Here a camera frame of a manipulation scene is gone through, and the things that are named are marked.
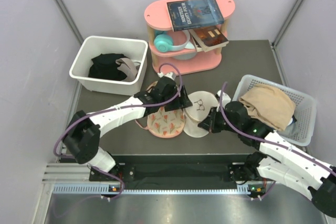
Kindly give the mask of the white mesh laundry bag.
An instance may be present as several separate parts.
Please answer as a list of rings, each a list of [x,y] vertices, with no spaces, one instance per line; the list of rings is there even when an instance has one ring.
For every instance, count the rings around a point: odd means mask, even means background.
[[[208,131],[198,127],[207,118],[211,107],[217,107],[218,101],[214,94],[207,91],[196,91],[188,95],[192,106],[184,110],[184,132],[193,138],[205,137]]]

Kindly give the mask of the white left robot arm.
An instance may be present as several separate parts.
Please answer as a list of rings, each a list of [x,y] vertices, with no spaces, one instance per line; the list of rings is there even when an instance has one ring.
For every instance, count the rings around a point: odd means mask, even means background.
[[[100,139],[109,131],[133,120],[149,116],[161,108],[165,111],[192,106],[183,83],[176,83],[174,73],[160,76],[147,90],[140,91],[124,102],[99,112],[77,112],[61,141],[78,164],[94,166],[107,180],[119,174],[112,155],[100,146]]]

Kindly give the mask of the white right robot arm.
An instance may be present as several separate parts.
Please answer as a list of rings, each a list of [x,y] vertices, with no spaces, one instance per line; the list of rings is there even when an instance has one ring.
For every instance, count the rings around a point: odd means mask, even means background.
[[[244,162],[244,179],[261,177],[281,183],[302,194],[325,215],[335,217],[335,166],[312,157],[251,118],[240,102],[212,107],[198,127],[210,133],[237,133],[245,145],[256,149]]]

